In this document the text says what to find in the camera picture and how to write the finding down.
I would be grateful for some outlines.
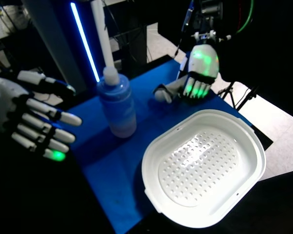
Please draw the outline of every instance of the white pole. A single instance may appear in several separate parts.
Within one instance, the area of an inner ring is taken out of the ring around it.
[[[96,23],[97,31],[98,31],[105,65],[107,67],[114,67],[112,50],[109,44],[109,36],[107,32],[107,27],[105,26],[105,16],[103,11],[102,0],[92,1],[91,9],[92,9],[94,21]]]

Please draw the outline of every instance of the green cable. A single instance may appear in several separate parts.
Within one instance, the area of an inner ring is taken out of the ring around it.
[[[251,17],[252,17],[252,13],[253,13],[253,8],[254,8],[254,0],[251,0],[251,8],[250,8],[249,16],[248,16],[246,22],[244,23],[244,25],[242,26],[242,28],[240,28],[236,33],[240,33],[249,24]]]

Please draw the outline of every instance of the blue table surface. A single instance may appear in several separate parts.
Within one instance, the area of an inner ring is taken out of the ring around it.
[[[173,81],[179,66],[171,60],[131,81],[138,127],[128,139],[116,138],[110,132],[97,97],[70,110],[83,119],[80,127],[65,126],[77,138],[71,149],[116,233],[127,232],[154,210],[144,194],[141,162],[156,137],[204,109],[225,111],[251,126],[212,91],[194,106],[180,101],[156,102],[153,89]]]

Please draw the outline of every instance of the bottle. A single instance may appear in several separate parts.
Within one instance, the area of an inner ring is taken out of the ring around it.
[[[129,137],[137,128],[130,82],[115,67],[104,68],[103,76],[97,90],[109,127],[115,136]]]

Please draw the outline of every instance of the bottle cap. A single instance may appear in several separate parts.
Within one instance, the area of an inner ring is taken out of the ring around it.
[[[115,67],[105,67],[103,69],[103,76],[107,85],[118,85],[120,82],[118,72]]]

